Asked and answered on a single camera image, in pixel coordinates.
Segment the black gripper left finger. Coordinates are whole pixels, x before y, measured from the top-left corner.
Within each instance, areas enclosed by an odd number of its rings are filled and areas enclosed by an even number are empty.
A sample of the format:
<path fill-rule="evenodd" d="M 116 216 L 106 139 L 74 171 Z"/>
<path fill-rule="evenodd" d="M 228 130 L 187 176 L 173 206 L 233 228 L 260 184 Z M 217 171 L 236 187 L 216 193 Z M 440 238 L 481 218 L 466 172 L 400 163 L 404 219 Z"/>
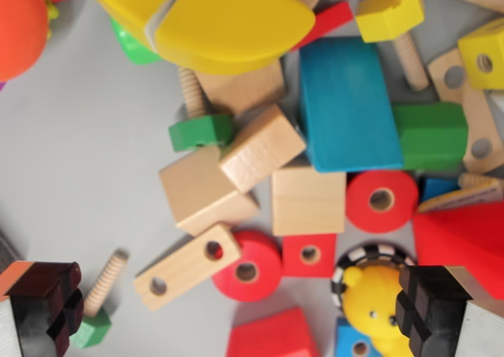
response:
<path fill-rule="evenodd" d="M 1 273 L 1 355 L 63 356 L 83 319 L 76 262 L 15 261 Z"/>

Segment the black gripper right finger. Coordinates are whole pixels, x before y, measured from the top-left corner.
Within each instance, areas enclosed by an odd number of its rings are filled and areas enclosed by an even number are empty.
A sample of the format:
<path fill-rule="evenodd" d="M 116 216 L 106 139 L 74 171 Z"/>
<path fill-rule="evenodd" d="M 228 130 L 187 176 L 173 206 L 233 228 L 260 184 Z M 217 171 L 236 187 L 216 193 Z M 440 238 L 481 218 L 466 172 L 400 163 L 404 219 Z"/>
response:
<path fill-rule="evenodd" d="M 396 320 L 415 356 L 502 356 L 503 301 L 462 266 L 406 266 Z"/>

